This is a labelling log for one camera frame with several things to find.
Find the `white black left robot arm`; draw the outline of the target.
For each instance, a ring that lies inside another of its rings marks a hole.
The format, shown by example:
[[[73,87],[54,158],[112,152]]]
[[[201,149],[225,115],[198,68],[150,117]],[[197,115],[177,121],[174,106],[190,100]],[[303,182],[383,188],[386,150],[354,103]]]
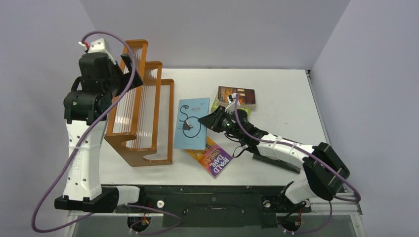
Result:
[[[81,74],[63,101],[70,162],[64,169],[63,194],[54,201],[56,209],[111,213],[124,204],[134,212],[147,207],[138,187],[100,183],[100,149],[113,99],[143,84],[132,58],[128,54],[121,58],[127,73],[107,53],[86,53],[79,59]]]

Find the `orange wooden file rack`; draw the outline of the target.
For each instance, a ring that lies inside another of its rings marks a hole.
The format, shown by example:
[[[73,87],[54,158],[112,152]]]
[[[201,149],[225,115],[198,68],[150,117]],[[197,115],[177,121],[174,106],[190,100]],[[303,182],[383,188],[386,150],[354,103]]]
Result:
[[[105,140],[132,167],[171,165],[174,81],[163,64],[147,61],[148,41],[127,40],[143,85],[127,92],[110,112]]]

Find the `light blue hardcover book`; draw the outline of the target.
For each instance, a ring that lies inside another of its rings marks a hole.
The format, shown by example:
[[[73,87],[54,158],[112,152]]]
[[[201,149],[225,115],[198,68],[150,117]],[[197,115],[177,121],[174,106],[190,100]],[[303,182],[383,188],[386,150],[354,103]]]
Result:
[[[208,115],[210,98],[181,99],[178,103],[174,148],[180,150],[204,150],[207,128],[199,119]]]

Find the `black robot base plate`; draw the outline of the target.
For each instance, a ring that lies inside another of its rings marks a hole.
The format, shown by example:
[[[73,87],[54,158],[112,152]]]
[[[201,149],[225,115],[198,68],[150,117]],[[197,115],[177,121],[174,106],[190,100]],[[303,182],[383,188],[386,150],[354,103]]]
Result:
[[[93,213],[143,213],[163,211],[163,227],[296,228],[300,214],[310,213],[314,198],[286,204],[283,186],[179,186],[134,185],[133,200],[124,201],[121,186],[103,186],[102,193],[83,198],[82,211]]]

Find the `colourful Roald Dahl paperback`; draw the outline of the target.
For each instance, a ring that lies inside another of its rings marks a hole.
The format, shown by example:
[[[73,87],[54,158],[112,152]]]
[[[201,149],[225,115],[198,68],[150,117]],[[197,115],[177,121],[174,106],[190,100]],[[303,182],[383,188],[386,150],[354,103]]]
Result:
[[[207,137],[205,150],[186,150],[186,153],[196,160],[212,178],[217,178],[233,160],[230,154],[209,137]]]

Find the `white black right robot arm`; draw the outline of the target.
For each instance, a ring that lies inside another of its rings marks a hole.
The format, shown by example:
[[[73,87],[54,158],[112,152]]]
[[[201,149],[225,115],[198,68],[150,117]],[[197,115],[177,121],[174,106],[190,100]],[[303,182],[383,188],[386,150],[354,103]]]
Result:
[[[231,135],[246,151],[286,165],[302,169],[305,177],[289,182],[279,196],[279,206],[285,211],[314,197],[331,201],[341,189],[350,171],[331,145],[302,144],[259,129],[248,120],[242,109],[228,112],[223,106],[198,119],[216,133]]]

